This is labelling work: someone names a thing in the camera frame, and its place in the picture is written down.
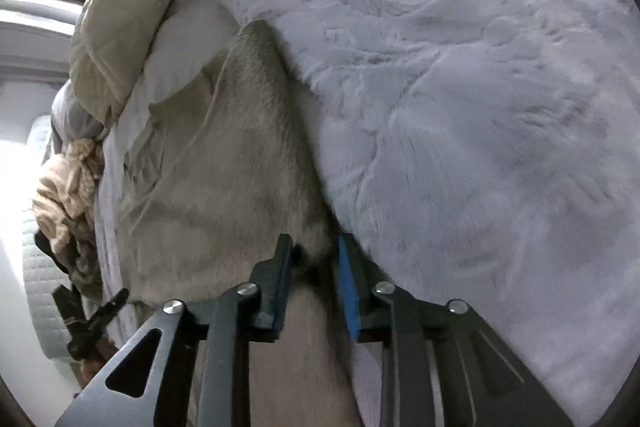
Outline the taupe fuzzy sweater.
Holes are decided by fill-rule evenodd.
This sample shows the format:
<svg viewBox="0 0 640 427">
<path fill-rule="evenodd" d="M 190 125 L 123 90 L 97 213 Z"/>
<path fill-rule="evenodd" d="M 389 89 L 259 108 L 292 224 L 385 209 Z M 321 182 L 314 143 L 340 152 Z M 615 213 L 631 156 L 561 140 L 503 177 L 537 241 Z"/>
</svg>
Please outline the taupe fuzzy sweater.
<svg viewBox="0 0 640 427">
<path fill-rule="evenodd" d="M 359 424 L 331 221 L 267 23 L 244 26 L 186 87 L 151 106 L 125 156 L 115 217 L 122 281 L 147 307 L 215 298 L 291 236 L 283 334 L 250 349 L 253 421 Z"/>
</svg>

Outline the dark olive garment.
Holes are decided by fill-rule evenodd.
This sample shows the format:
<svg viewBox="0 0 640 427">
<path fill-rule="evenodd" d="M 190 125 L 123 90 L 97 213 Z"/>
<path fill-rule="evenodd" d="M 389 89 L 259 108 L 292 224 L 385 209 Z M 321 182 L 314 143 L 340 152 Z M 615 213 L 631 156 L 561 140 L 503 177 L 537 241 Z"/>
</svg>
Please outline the dark olive garment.
<svg viewBox="0 0 640 427">
<path fill-rule="evenodd" d="M 34 235 L 37 248 L 48 256 L 70 279 L 84 297 L 100 303 L 103 299 L 103 284 L 98 254 L 93 243 L 78 241 L 70 236 L 70 241 L 55 254 L 49 239 L 38 231 Z"/>
</svg>

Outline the white quilted mattress side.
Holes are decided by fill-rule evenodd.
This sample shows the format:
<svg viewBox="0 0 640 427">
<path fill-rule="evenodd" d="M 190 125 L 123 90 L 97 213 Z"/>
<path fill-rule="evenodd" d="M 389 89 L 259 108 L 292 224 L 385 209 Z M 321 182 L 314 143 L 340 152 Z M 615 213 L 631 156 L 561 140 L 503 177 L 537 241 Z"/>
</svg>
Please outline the white quilted mattress side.
<svg viewBox="0 0 640 427">
<path fill-rule="evenodd" d="M 23 281 L 32 326 L 44 356 L 53 361 L 70 363 L 67 351 L 70 334 L 55 306 L 53 291 L 67 286 L 68 277 L 37 247 L 37 222 L 30 208 L 23 211 L 22 256 Z"/>
</svg>

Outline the cream striped knit garment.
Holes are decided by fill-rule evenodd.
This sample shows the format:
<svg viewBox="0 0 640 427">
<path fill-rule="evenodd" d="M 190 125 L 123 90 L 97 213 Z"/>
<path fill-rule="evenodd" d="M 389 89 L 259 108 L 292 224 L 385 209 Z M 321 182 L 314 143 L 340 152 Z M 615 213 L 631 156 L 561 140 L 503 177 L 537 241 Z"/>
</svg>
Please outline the cream striped knit garment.
<svg viewBox="0 0 640 427">
<path fill-rule="evenodd" d="M 90 138 L 70 142 L 43 164 L 32 211 L 56 257 L 73 239 L 94 239 L 94 196 L 103 168 L 102 146 Z"/>
</svg>

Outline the grey pillow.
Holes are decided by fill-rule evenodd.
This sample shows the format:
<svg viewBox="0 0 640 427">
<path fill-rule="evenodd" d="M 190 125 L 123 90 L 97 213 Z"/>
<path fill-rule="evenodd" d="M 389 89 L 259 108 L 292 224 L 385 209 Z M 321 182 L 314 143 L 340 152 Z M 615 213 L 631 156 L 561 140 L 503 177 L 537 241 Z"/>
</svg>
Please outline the grey pillow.
<svg viewBox="0 0 640 427">
<path fill-rule="evenodd" d="M 80 139 L 101 139 L 104 126 L 79 103 L 72 82 L 67 80 L 56 92 L 51 105 L 52 143 L 55 154 Z"/>
</svg>

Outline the lavender plush bed blanket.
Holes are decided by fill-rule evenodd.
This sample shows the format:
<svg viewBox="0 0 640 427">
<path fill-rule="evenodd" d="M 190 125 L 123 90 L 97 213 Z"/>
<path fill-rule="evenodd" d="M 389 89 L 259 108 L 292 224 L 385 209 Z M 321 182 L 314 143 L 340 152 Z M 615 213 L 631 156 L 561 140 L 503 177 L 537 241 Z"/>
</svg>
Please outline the lavender plush bed blanket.
<svg viewBox="0 0 640 427">
<path fill-rule="evenodd" d="M 326 199 L 401 287 L 461 298 L 577 426 L 639 413 L 634 0 L 174 0 L 105 143 L 99 259 L 149 106 L 266 20 Z"/>
</svg>

